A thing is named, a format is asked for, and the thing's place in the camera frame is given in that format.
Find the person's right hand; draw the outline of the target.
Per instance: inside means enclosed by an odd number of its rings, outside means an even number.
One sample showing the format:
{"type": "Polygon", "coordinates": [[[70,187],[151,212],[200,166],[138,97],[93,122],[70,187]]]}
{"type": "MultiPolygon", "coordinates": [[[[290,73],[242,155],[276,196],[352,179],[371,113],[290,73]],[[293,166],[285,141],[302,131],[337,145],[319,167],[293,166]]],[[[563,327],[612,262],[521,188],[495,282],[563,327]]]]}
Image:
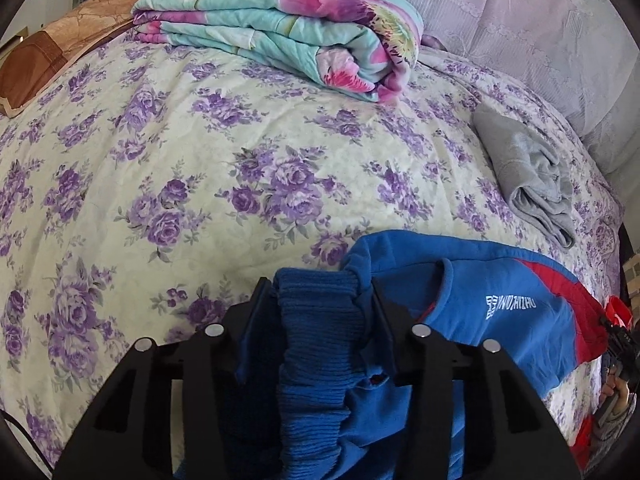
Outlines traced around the person's right hand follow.
{"type": "Polygon", "coordinates": [[[600,404],[611,400],[611,416],[618,416],[628,410],[630,390],[628,382],[616,374],[614,368],[610,368],[605,376],[600,394],[600,404]]]}

